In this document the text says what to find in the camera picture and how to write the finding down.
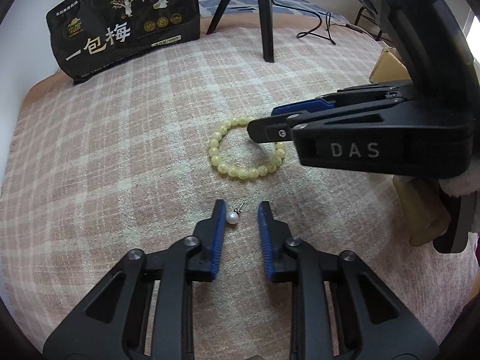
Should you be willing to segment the white gloved right hand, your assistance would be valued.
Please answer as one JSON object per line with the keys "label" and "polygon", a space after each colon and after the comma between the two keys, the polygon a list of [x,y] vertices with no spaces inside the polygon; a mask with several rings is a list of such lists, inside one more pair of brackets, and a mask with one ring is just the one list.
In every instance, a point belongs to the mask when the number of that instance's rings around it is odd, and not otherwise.
{"label": "white gloved right hand", "polygon": [[454,200],[479,191],[479,160],[450,179],[396,175],[393,184],[408,224],[409,244],[422,246],[447,232],[454,221]]}

